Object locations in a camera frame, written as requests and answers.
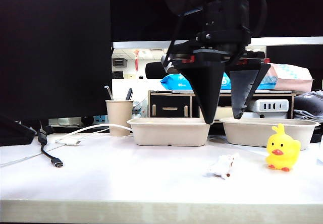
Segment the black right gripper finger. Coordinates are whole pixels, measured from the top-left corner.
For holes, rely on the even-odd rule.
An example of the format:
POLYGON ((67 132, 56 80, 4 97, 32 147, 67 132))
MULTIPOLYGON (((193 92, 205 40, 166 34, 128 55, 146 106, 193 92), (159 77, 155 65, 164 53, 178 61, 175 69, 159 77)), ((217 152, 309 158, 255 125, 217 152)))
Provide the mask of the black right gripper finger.
POLYGON ((177 65, 178 71, 189 81, 197 97, 204 121, 213 124, 225 63, 220 61, 198 61, 177 65))
POLYGON ((247 103, 251 100, 270 67, 270 64, 235 65, 230 67, 231 102, 235 119, 242 117, 246 111, 247 103))

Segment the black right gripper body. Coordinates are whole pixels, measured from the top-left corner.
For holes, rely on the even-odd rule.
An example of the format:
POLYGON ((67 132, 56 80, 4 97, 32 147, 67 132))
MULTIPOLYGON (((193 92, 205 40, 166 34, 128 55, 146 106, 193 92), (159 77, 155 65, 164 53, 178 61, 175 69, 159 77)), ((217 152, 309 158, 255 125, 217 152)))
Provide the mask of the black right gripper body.
POLYGON ((194 50, 210 48, 233 56, 239 53, 241 58, 263 59, 264 52, 246 51, 245 47, 251 43, 249 30, 218 30, 202 31, 194 39, 176 44, 176 54, 193 54, 194 50))

